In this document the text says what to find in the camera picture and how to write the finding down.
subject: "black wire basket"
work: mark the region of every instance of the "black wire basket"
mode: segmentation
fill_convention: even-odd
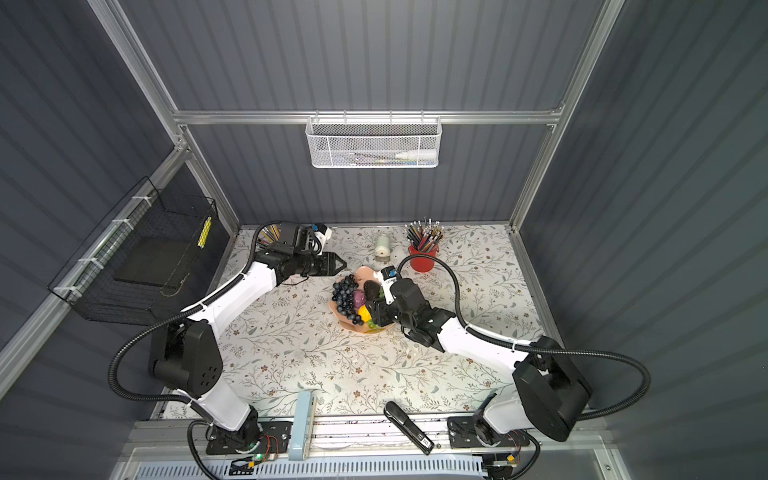
[[[133,200],[138,205],[112,220],[96,247],[81,246],[48,285],[85,319],[151,325],[205,296],[215,274],[221,251],[205,247],[223,227],[212,199],[153,188]]]

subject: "black mounting plate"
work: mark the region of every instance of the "black mounting plate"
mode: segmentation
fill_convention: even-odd
[[[293,422],[259,422],[262,427],[263,435],[270,435],[277,439],[277,452],[285,453],[288,451],[288,442],[290,442],[290,433],[293,428]],[[259,445],[259,452],[266,452],[266,443]],[[208,446],[205,448],[206,455],[239,455],[230,441],[221,436],[208,442]]]
[[[471,416],[463,415],[458,417],[448,417],[446,420],[449,428],[449,438],[451,440],[452,449],[481,449],[487,445],[480,443],[477,435],[475,434],[475,421]],[[494,447],[509,447],[515,448],[515,442],[517,446],[527,447],[531,441],[525,438],[521,433],[509,432],[508,435],[504,435],[504,438]]]

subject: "gray wall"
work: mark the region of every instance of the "gray wall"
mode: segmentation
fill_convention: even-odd
[[[508,220],[547,127],[446,125],[440,165],[312,166],[302,126],[193,126],[242,224]]]
[[[522,228],[564,341],[654,375],[607,417],[635,480],[768,451],[768,2],[628,2]],[[592,405],[637,375],[583,362]]]
[[[0,2],[0,346],[172,147],[85,1]],[[106,478],[147,406],[105,382],[135,328],[68,315],[0,400],[0,478]],[[158,390],[146,350],[121,378]]]
[[[556,108],[599,0],[123,0],[182,110]]]
[[[544,110],[601,2],[121,4],[182,110]],[[303,127],[192,131],[242,223],[506,220],[546,127],[448,126],[436,169],[317,170]]]

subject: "red bucket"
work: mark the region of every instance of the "red bucket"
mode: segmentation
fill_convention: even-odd
[[[417,249],[413,248],[413,245],[409,245],[408,251],[411,253],[411,255],[422,254],[429,255],[430,257],[437,257],[437,253],[440,251],[440,247],[435,248],[431,252],[419,252]],[[431,269],[435,268],[435,261],[430,260],[429,258],[412,258],[411,268],[417,272],[427,273]]]

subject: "leaf pattern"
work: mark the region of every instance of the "leaf pattern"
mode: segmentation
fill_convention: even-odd
[[[392,241],[389,263],[373,255],[381,234]],[[240,231],[222,284],[243,268],[252,236],[253,230]],[[472,323],[525,339],[543,333],[503,226],[449,227],[440,248],[439,257],[459,278],[462,312]],[[354,270],[380,270],[408,255],[405,233],[396,227],[335,229],[326,249]],[[429,273],[406,266],[403,275],[414,279],[433,306],[454,310],[453,284],[440,266]],[[490,390],[514,388],[511,379],[471,359],[407,340],[399,328],[371,335],[342,329],[328,309],[334,280],[278,286],[248,306],[220,338],[222,378],[262,417],[292,415],[304,389],[314,392],[317,415],[351,415],[380,413],[389,400],[407,412],[469,411]],[[178,402],[164,412],[167,419],[194,417]]]

